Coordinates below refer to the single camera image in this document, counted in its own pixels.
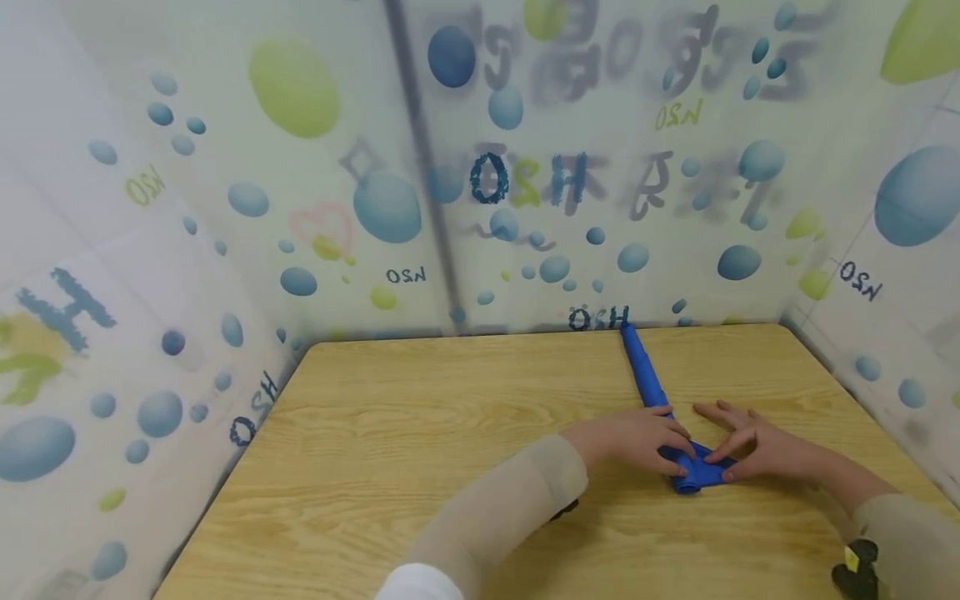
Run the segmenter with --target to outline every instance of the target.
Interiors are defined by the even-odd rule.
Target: rolled blue fabric
[[[636,327],[631,324],[624,324],[620,327],[620,337],[623,338],[623,348],[627,351],[627,359],[630,361],[630,368],[634,372],[634,381],[640,392],[643,405],[647,408],[668,405],[666,394],[660,386],[660,380],[654,371],[653,363],[650,362],[650,356],[647,355],[647,351],[640,342],[640,337],[636,334]],[[673,413],[667,415],[667,417],[673,419]],[[701,486],[697,481],[697,471],[689,456],[668,446],[660,449],[660,456],[686,469],[686,477],[670,478],[676,493],[690,494],[700,491]]]

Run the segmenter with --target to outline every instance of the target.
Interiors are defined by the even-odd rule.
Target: black object
[[[854,540],[844,549],[847,560],[830,572],[836,585],[848,600],[878,600],[879,580],[874,566],[880,551],[870,540]]]

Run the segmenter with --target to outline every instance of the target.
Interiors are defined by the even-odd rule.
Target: person's left hand
[[[603,460],[616,459],[633,467],[683,477],[686,471],[680,465],[657,452],[662,446],[669,446],[690,458],[695,457],[689,432],[666,417],[672,411],[669,406],[633,409],[581,421],[561,435],[580,452],[588,468]]]

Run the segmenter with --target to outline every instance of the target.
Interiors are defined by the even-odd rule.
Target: yellow tag
[[[850,550],[849,547],[843,549],[843,558],[849,570],[854,573],[860,570],[860,557],[856,556],[856,553]]]

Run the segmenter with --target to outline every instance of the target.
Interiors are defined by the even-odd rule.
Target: hand
[[[694,404],[697,414],[733,432],[704,460],[716,463],[741,448],[750,448],[750,455],[724,471],[724,481],[749,479],[757,475],[781,475],[809,482],[818,475],[820,466],[829,460],[830,451],[778,429],[753,409],[743,412],[717,400],[715,406]]]
[[[680,465],[657,452],[661,446],[669,446],[694,457],[690,434],[666,417],[672,411],[669,406],[629,410],[581,421],[561,435],[577,448],[588,468],[614,458],[633,467],[683,477],[686,472]]]

